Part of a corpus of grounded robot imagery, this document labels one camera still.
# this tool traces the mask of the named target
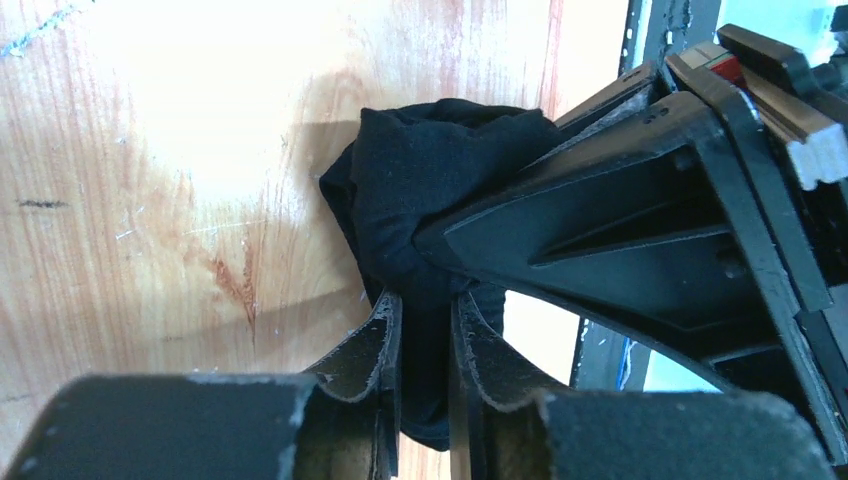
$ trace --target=black fabric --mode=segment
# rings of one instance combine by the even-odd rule
[[[423,220],[502,184],[565,139],[539,110],[457,99],[366,108],[361,116],[356,140],[321,177],[321,192],[371,303],[384,287],[403,299],[401,429],[444,451],[451,296],[472,291],[502,333],[504,291],[434,267],[412,236]]]

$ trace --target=wooden table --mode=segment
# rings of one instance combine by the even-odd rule
[[[0,470],[73,377],[318,359],[368,313],[317,189],[359,109],[556,117],[614,79],[627,8],[66,1],[0,0],[0,48],[37,33],[0,58]],[[402,477],[447,478],[403,453]]]

